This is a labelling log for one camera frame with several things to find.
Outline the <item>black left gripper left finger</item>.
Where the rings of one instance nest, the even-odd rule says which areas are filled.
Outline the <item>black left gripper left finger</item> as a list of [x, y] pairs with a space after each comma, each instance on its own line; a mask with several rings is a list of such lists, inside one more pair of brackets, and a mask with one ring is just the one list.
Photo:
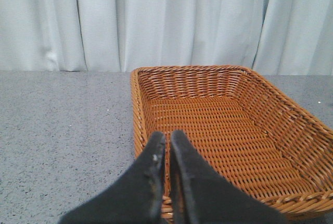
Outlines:
[[153, 132], [142, 153], [110, 187], [66, 213], [60, 223], [165, 223], [165, 136]]

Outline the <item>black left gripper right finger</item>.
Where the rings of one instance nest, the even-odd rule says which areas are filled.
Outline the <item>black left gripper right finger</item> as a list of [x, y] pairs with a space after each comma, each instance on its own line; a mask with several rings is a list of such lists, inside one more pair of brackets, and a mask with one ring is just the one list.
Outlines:
[[170, 179], [175, 223], [287, 223], [218, 174], [181, 130], [171, 134]]

